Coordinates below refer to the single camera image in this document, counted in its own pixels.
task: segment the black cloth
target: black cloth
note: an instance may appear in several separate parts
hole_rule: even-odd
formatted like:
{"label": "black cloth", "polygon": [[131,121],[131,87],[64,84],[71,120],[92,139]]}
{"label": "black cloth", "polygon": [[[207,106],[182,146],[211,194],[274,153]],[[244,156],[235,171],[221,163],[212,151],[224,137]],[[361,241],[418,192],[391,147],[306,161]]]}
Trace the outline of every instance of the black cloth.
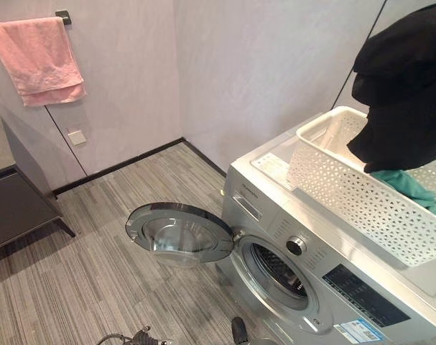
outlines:
{"label": "black cloth", "polygon": [[365,172],[414,169],[436,159],[436,4],[365,42],[352,96],[368,123],[348,143]]}

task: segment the washing machine door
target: washing machine door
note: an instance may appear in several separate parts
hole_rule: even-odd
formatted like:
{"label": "washing machine door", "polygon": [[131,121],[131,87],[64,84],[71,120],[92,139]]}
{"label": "washing machine door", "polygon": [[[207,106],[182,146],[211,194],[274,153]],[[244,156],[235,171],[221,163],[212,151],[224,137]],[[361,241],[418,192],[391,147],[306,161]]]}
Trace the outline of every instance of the washing machine door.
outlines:
{"label": "washing machine door", "polygon": [[131,240],[157,261],[194,267],[228,256],[233,233],[223,220],[183,203],[149,203],[134,210],[125,225]]}

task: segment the black baseboard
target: black baseboard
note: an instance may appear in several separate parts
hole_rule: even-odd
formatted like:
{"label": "black baseboard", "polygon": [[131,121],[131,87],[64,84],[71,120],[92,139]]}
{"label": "black baseboard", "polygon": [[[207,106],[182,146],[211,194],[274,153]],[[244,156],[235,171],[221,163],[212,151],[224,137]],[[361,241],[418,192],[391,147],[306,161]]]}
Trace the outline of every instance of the black baseboard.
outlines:
{"label": "black baseboard", "polygon": [[169,142],[165,145],[156,147],[155,149],[151,149],[150,151],[145,152],[139,156],[130,158],[129,160],[126,160],[122,163],[113,165],[112,167],[107,167],[106,169],[103,169],[102,171],[98,171],[95,174],[89,175],[85,178],[81,178],[80,180],[77,180],[77,181],[74,181],[74,182],[69,183],[67,185],[64,185],[63,187],[59,187],[59,188],[53,190],[53,194],[55,194],[55,197],[56,197],[58,194],[64,193],[70,189],[78,187],[79,185],[83,185],[84,183],[95,180],[96,178],[100,178],[101,176],[112,173],[112,172],[114,172],[122,167],[126,167],[127,165],[138,162],[139,160],[142,160],[148,156],[155,155],[156,153],[163,151],[163,150],[167,149],[168,147],[175,146],[176,144],[179,144],[181,142],[184,142],[184,144],[187,147],[189,147],[198,157],[200,157],[205,162],[207,162],[208,165],[210,165],[214,170],[216,170],[218,173],[220,173],[223,177],[226,176],[226,173],[222,169],[220,169],[219,166],[217,166],[215,163],[213,163],[210,160],[210,158],[206,157],[197,147],[190,144],[184,137],[180,137],[179,139],[173,140],[172,142]]}
{"label": "black baseboard", "polygon": [[206,157],[197,147],[192,145],[187,140],[184,141],[184,145],[189,147],[198,157],[203,159],[208,165],[210,165],[214,170],[220,173],[223,177],[226,176],[226,172],[222,170],[219,166],[217,166],[215,163],[213,163],[213,161],[210,158]]}
{"label": "black baseboard", "polygon": [[114,171],[116,171],[116,170],[118,170],[118,169],[120,169],[122,167],[126,167],[127,165],[130,165],[132,163],[138,162],[139,160],[142,160],[143,158],[155,155],[156,153],[158,153],[160,151],[163,151],[163,150],[167,149],[168,147],[175,146],[176,144],[179,144],[180,142],[185,142],[185,140],[186,139],[184,137],[180,137],[179,139],[173,140],[172,142],[169,142],[169,143],[167,143],[165,145],[156,147],[155,149],[151,149],[150,151],[145,152],[143,154],[140,154],[139,156],[130,158],[129,160],[126,160],[126,161],[124,161],[122,163],[113,165],[112,167],[107,167],[106,169],[98,171],[95,174],[92,174],[92,175],[89,175],[89,176],[87,176],[85,178],[81,178],[80,180],[71,182],[71,183],[69,183],[67,185],[64,185],[63,187],[59,187],[57,189],[54,189],[53,190],[53,194],[55,194],[55,196],[57,196],[58,194],[64,193],[64,192],[66,192],[66,191],[68,191],[70,189],[78,187],[79,185],[83,185],[84,183],[90,182],[92,180],[95,180],[96,178],[100,178],[101,176],[104,176],[104,175],[107,175],[109,173],[112,173],[112,172],[114,172]]}

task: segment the floor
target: floor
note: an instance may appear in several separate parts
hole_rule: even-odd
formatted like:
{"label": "floor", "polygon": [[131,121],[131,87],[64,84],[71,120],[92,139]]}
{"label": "floor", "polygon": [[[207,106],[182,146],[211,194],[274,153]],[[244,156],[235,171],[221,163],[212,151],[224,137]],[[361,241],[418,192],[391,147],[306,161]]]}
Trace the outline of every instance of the floor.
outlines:
{"label": "floor", "polygon": [[153,337],[179,345],[230,345],[230,320],[237,315],[252,336],[269,336],[231,297],[213,264],[162,266],[124,230],[133,209],[154,201],[219,215],[223,183],[179,144],[59,195],[74,239],[51,225],[0,249],[0,345],[92,345],[109,333],[132,336],[145,325]]}

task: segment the washing machine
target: washing machine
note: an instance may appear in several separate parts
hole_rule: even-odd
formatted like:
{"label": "washing machine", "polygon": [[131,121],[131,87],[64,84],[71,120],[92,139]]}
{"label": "washing machine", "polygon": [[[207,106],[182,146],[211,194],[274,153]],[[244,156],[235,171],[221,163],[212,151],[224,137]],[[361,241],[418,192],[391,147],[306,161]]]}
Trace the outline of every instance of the washing machine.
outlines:
{"label": "washing machine", "polygon": [[216,262],[281,344],[400,344],[436,337],[436,260],[407,267],[283,177],[295,129],[228,169],[223,213],[137,208],[131,240],[180,267]]}

